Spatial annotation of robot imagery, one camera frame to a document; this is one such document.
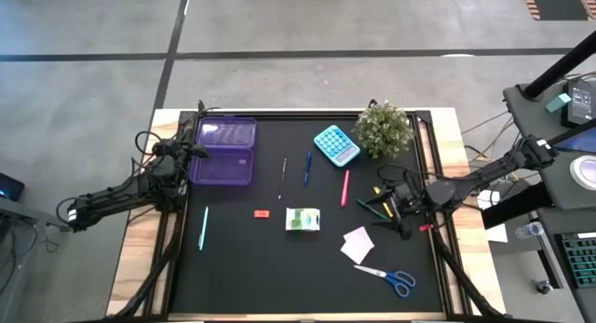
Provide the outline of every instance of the blue calculator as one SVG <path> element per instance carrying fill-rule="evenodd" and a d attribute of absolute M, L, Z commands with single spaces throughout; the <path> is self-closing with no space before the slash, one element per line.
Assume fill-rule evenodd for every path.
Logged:
<path fill-rule="evenodd" d="M 360 153 L 360 148 L 335 125 L 319 133 L 315 145 L 337 167 L 343 167 Z"/>

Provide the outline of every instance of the scissors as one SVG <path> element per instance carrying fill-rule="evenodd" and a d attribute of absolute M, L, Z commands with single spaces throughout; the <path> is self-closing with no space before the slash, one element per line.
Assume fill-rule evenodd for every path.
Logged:
<path fill-rule="evenodd" d="M 410 289 L 416 286 L 416 279 L 403 271 L 383 272 L 364 266 L 354 265 L 354 267 L 360 271 L 382 277 L 386 282 L 391 284 L 395 293 L 402 299 L 407 298 L 410 295 Z"/>

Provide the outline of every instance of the scissor blade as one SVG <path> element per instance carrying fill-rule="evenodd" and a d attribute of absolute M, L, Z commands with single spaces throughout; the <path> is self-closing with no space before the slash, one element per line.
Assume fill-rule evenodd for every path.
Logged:
<path fill-rule="evenodd" d="M 374 269 L 374 268 L 364 267 L 364 266 L 360 266 L 360 265 L 354 265 L 354 267 L 358 268 L 362 272 L 370 273 L 370 274 L 372 274 L 374 276 L 380 276 L 380 277 L 385 277 L 386 276 L 386 273 L 385 272 L 379 271 L 379 270 Z"/>

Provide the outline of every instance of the pink highlighter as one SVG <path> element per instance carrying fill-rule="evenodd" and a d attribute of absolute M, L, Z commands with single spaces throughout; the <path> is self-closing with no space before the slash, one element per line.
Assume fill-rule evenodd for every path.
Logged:
<path fill-rule="evenodd" d="M 344 191 L 342 192 L 342 208 L 347 206 L 347 183 L 350 181 L 350 171 L 345 172 Z"/>

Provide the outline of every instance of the purple plastic container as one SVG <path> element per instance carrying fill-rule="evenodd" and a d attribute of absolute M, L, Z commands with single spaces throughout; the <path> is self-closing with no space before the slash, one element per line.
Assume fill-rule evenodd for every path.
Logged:
<path fill-rule="evenodd" d="M 252 179 L 256 121 L 240 117 L 201 119 L 196 143 L 205 145 L 209 158 L 194 157 L 190 181 L 205 185 L 247 185 Z"/>

